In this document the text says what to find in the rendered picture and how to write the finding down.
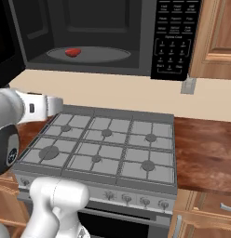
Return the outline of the wooden drawer front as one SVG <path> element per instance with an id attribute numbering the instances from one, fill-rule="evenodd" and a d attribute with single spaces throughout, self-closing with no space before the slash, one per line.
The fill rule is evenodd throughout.
<path id="1" fill-rule="evenodd" d="M 196 192 L 191 209 L 201 215 L 211 215 L 221 218 L 231 218 L 231 212 L 220 208 L 220 203 L 231 206 L 231 196 L 207 192 Z"/>

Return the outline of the red food piece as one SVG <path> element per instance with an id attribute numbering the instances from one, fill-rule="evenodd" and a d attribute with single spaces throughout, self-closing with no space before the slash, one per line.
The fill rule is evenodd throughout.
<path id="1" fill-rule="evenodd" d="M 80 48 L 67 48 L 65 50 L 65 55 L 70 57 L 70 58 L 75 58 L 81 53 Z"/>

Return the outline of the wooden wall cupboard door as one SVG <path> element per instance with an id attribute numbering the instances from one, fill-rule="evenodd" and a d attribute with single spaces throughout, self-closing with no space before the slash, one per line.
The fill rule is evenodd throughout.
<path id="1" fill-rule="evenodd" d="M 189 75 L 231 80 L 231 0 L 202 0 Z"/>

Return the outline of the black microwave oven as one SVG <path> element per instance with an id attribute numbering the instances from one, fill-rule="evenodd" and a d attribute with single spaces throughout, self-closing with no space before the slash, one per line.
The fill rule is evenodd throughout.
<path id="1" fill-rule="evenodd" d="M 28 69 L 186 79 L 201 0 L 8 0 Z M 47 52 L 71 46 L 127 50 L 127 59 L 71 63 Z"/>

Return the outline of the grey wall outlet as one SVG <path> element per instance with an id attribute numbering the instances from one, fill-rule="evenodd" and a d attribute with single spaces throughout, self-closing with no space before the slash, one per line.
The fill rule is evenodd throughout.
<path id="1" fill-rule="evenodd" d="M 188 77 L 186 80 L 182 81 L 181 93 L 187 95 L 193 95 L 196 88 L 196 78 Z"/>

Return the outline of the wooden base cupboard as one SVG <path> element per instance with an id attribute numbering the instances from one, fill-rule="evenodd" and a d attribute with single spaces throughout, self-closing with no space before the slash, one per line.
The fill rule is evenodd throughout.
<path id="1" fill-rule="evenodd" d="M 12 172 L 0 176 L 0 222 L 7 227 L 11 238 L 20 238 L 30 218 L 24 202 L 18 200 L 19 193 Z"/>

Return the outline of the wooden base cupboard door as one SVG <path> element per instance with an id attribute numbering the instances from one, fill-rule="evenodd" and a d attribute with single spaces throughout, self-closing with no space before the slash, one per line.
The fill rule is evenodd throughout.
<path id="1" fill-rule="evenodd" d="M 174 233 L 177 215 L 183 217 L 178 238 L 231 238 L 231 218 L 174 211 L 168 238 Z"/>

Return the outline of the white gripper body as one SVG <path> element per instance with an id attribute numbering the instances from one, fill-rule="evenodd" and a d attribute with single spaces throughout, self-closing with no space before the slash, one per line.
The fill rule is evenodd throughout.
<path id="1" fill-rule="evenodd" d="M 47 108 L 48 108 L 48 116 L 56 115 L 60 113 L 63 108 L 63 99 L 47 96 Z"/>

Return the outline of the black microwave door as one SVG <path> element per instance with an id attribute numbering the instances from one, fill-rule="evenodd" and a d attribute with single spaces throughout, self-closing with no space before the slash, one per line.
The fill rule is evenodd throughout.
<path id="1" fill-rule="evenodd" d="M 0 88 L 25 70 L 8 0 L 0 0 Z"/>

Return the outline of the grey microwave turntable plate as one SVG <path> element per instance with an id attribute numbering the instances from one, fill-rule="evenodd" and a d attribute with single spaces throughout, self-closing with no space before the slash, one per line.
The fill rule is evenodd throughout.
<path id="1" fill-rule="evenodd" d="M 75 58 L 70 58 L 65 55 L 67 48 L 80 48 L 81 53 Z M 71 63 L 105 63 L 127 59 L 131 53 L 124 49 L 112 47 L 71 46 L 51 49 L 47 52 L 47 55 L 54 60 Z"/>

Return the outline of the black oven door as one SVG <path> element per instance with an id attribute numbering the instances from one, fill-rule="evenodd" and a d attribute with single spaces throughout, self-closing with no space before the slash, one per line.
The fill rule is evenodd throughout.
<path id="1" fill-rule="evenodd" d="M 91 238 L 168 238 L 171 215 L 138 217 L 98 209 L 78 212 Z"/>

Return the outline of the grey gas stove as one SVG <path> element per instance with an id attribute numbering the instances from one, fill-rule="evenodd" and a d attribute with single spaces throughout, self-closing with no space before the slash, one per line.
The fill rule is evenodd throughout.
<path id="1" fill-rule="evenodd" d="M 173 117 L 66 105 L 27 145 L 12 171 L 25 203 L 31 201 L 32 182 L 51 176 L 86 184 L 88 209 L 172 216 L 177 198 Z M 30 186 L 23 186 L 21 178 L 30 180 Z M 108 201 L 106 191 L 114 192 L 115 200 Z M 121 199 L 123 194 L 132 197 L 129 205 Z M 144 207 L 141 197 L 150 205 Z M 166 211 L 158 206 L 159 200 L 169 203 Z"/>

